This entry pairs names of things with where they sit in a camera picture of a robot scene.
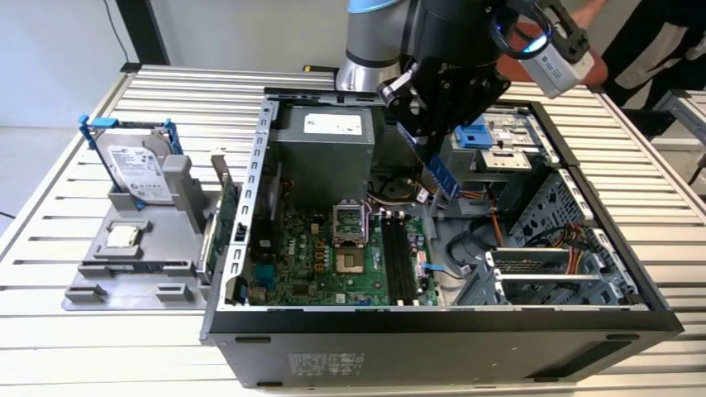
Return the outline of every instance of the white wall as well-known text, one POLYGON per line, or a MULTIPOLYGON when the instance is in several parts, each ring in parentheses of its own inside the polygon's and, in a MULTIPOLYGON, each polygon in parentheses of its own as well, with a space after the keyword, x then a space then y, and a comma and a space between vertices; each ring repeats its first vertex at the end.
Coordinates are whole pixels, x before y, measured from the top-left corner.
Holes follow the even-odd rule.
POLYGON ((172 65, 301 71, 337 67, 346 0, 152 0, 172 65))
MULTIPOLYGON (((119 14, 107 3, 134 60, 119 14)), ((0 58, 0 126, 75 126, 123 63, 102 1, 0 0, 0 58)))
MULTIPOLYGON (((575 9, 585 0, 564 0, 575 9)), ((588 30, 601 52, 639 0, 588 30)), ((135 56, 113 0, 117 34, 135 56)), ((172 65, 298 71, 344 58, 346 0, 152 0, 172 65)), ((71 127, 123 63, 101 0, 0 0, 0 126, 71 127)))

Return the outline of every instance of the aluminum table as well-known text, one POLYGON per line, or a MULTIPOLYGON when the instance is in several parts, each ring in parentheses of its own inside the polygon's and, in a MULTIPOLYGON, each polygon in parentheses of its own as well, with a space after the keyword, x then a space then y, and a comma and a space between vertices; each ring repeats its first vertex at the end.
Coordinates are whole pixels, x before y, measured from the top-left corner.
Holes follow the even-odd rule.
MULTIPOLYGON (((242 178, 264 86, 330 89, 330 74, 143 66, 122 73, 91 116, 178 125, 204 189, 221 148, 242 178)), ((706 207, 609 100, 585 88, 547 99, 533 84, 504 98, 543 103, 609 214, 677 312, 684 333, 575 385, 242 390, 200 311, 65 312, 109 207, 107 175, 78 134, 0 238, 0 395, 706 395, 706 207)))

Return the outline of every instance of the ram slot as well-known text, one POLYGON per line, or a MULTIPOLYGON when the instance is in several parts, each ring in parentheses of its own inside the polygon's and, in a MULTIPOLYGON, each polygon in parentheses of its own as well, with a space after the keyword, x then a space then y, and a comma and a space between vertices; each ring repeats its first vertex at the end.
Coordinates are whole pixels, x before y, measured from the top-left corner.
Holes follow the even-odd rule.
POLYGON ((401 301, 412 304, 414 299, 414 279, 409 259, 409 246, 406 244, 406 230, 404 228, 404 215, 382 218, 382 252, 384 271, 386 273, 386 292, 390 304, 401 301))

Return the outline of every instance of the motherboard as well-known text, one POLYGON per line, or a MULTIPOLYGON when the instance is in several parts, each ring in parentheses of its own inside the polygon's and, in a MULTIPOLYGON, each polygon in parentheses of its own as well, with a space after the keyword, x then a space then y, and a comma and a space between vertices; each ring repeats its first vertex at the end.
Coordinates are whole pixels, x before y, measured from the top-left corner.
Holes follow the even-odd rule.
POLYGON ((433 275, 420 263, 428 257, 420 219, 373 214, 358 204, 334 209, 285 212, 274 263, 256 263, 252 271, 249 304, 394 305, 401 285, 408 304, 436 305, 433 275))

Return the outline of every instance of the power supply label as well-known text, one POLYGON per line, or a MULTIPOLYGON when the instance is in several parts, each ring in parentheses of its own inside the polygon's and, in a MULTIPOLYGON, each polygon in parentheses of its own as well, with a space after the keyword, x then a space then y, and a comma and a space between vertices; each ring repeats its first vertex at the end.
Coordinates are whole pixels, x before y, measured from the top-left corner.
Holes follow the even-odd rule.
POLYGON ((304 134, 362 135, 362 121, 354 114, 309 113, 304 117, 304 134))

